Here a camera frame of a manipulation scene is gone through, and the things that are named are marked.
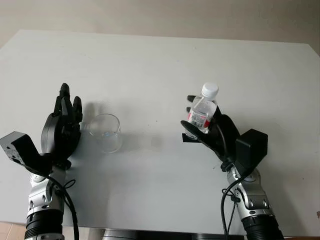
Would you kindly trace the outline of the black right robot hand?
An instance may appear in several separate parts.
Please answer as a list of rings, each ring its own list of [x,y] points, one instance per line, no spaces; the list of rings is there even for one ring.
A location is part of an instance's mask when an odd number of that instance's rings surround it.
[[[208,126],[208,132],[201,132],[196,126],[186,120],[180,121],[184,129],[195,135],[195,139],[184,136],[182,140],[190,143],[202,143],[217,155],[221,160],[220,166],[223,172],[228,172],[234,166],[236,161],[236,139],[240,133],[231,118],[221,113],[217,108],[211,123]]]

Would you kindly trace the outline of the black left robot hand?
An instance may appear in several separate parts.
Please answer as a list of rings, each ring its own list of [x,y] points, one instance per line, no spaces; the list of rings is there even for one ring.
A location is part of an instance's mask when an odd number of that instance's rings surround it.
[[[70,88],[67,83],[63,83],[56,97],[54,110],[44,124],[40,141],[42,152],[52,156],[52,162],[62,169],[68,170],[71,167],[68,158],[79,144],[82,120],[80,97],[76,96],[71,102]]]

